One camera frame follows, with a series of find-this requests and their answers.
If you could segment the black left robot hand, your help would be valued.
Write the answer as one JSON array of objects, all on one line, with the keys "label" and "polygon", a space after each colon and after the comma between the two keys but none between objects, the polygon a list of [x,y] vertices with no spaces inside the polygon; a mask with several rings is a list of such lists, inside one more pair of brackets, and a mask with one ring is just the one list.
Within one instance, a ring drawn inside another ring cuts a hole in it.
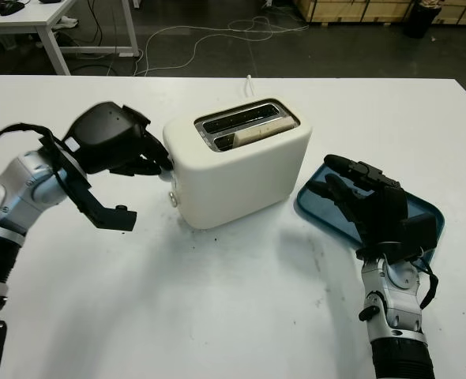
[{"label": "black left robot hand", "polygon": [[125,176],[159,175],[173,170],[169,152],[148,130],[139,111],[102,102],[81,114],[63,142],[87,174],[109,171]]}]

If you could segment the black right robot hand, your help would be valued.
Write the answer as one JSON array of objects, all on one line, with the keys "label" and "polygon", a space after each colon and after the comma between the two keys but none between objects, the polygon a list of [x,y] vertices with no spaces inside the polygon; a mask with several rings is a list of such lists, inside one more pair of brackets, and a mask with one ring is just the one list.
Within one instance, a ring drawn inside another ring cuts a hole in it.
[{"label": "black right robot hand", "polygon": [[328,154],[324,163],[333,173],[323,182],[309,180],[305,187],[331,200],[355,225],[362,241],[357,258],[385,257],[391,264],[406,261],[411,248],[402,242],[400,222],[408,218],[408,206],[400,183],[362,161]]}]

